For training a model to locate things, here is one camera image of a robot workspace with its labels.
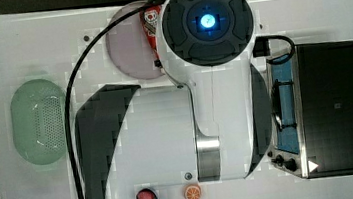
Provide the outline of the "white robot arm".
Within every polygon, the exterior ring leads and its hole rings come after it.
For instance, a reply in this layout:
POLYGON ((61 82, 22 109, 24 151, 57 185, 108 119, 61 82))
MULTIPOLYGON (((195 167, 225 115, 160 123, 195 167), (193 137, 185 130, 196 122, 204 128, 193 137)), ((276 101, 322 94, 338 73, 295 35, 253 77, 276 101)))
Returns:
POLYGON ((87 199, 250 174, 269 143, 255 130, 267 99, 255 26, 247 0, 164 1, 156 48, 169 84, 106 84, 76 113, 87 199))

